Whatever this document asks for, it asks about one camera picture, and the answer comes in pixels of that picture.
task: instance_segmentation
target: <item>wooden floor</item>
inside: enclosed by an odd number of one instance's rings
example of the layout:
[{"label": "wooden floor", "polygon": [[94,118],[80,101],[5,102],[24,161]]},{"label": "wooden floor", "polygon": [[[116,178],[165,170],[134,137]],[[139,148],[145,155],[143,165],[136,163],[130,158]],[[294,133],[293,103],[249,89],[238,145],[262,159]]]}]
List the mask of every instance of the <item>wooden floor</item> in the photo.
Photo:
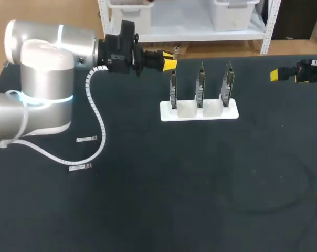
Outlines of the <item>wooden floor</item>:
[{"label": "wooden floor", "polygon": [[[0,0],[0,72],[5,61],[4,32],[10,20],[70,24],[93,29],[97,37],[101,38],[103,32],[98,11],[97,0]],[[183,58],[258,56],[261,43],[261,41],[190,43]],[[295,54],[317,54],[315,35],[310,40],[272,41],[269,49],[269,55]]]}]

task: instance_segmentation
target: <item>white spiral cable wrap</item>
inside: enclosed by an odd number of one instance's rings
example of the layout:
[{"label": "white spiral cable wrap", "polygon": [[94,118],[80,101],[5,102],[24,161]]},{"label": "white spiral cable wrap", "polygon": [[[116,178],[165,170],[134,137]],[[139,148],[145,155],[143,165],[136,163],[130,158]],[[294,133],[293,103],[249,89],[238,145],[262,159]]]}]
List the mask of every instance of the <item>white spiral cable wrap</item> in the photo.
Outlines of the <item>white spiral cable wrap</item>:
[{"label": "white spiral cable wrap", "polygon": [[92,160],[94,160],[102,152],[102,150],[104,149],[105,142],[106,142],[106,131],[105,131],[105,125],[104,125],[104,122],[102,121],[102,117],[101,117],[101,115],[99,113],[99,110],[97,109],[97,107],[94,104],[94,101],[92,99],[91,90],[90,90],[90,82],[91,82],[92,76],[96,72],[98,72],[98,71],[107,71],[107,70],[108,69],[107,69],[106,66],[94,67],[87,74],[86,80],[85,80],[86,96],[87,96],[87,99],[88,99],[88,101],[89,101],[94,113],[96,114],[96,117],[97,117],[97,119],[99,121],[100,129],[101,129],[101,143],[100,143],[100,146],[99,146],[98,150],[95,152],[95,154],[93,154],[91,157],[88,157],[87,159],[84,159],[84,160],[81,160],[81,161],[66,161],[66,160],[60,159],[60,158],[50,154],[49,152],[43,150],[42,148],[38,147],[37,145],[35,145],[35,144],[31,143],[31,142],[28,142],[26,140],[20,140],[19,139],[19,140],[13,141],[12,143],[17,143],[17,144],[22,144],[22,145],[28,146],[28,147],[34,149],[35,151],[38,151],[42,155],[50,158],[51,160],[54,160],[55,162],[60,163],[60,164],[64,164],[64,165],[77,166],[77,165],[87,164],[87,163],[91,162]]}]

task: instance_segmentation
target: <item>black cabinet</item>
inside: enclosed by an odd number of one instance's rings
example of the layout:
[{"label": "black cabinet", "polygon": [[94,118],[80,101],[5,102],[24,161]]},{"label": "black cabinet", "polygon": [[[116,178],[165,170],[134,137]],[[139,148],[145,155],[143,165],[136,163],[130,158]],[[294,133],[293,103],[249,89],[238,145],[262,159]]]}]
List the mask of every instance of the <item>black cabinet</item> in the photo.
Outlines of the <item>black cabinet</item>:
[{"label": "black cabinet", "polygon": [[282,0],[272,39],[310,39],[316,21],[317,0]]}]

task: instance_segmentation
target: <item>white storage bin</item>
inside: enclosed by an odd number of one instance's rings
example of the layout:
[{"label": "white storage bin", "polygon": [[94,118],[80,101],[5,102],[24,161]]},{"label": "white storage bin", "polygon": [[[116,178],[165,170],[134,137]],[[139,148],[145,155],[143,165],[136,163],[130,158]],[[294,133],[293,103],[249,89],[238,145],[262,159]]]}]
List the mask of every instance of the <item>white storage bin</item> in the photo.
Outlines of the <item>white storage bin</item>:
[{"label": "white storage bin", "polygon": [[154,3],[145,5],[113,5],[108,1],[108,7],[112,9],[111,30],[118,35],[121,30],[121,21],[135,22],[135,32],[147,34],[151,31],[152,7]]},{"label": "white storage bin", "polygon": [[211,0],[215,31],[245,30],[260,0]]}]

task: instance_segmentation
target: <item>white shelf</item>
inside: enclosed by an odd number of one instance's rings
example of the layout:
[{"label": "white shelf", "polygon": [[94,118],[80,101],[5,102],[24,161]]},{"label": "white shelf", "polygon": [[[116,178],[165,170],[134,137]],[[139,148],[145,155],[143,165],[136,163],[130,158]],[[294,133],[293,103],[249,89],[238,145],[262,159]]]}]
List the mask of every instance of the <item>white shelf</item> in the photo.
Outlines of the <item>white shelf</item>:
[{"label": "white shelf", "polygon": [[[262,39],[261,54],[266,54],[271,42],[281,0],[268,2],[268,20],[265,27],[254,9],[247,30],[215,32],[210,18],[213,0],[157,0],[152,9],[152,30],[140,35],[141,42],[189,42]],[[109,22],[107,0],[98,0],[104,34],[113,34],[114,19]]]},{"label": "white shelf", "polygon": [[152,30],[140,42],[183,42],[264,39],[265,25],[254,9],[247,30],[214,31],[209,1],[159,0],[152,8]]}]

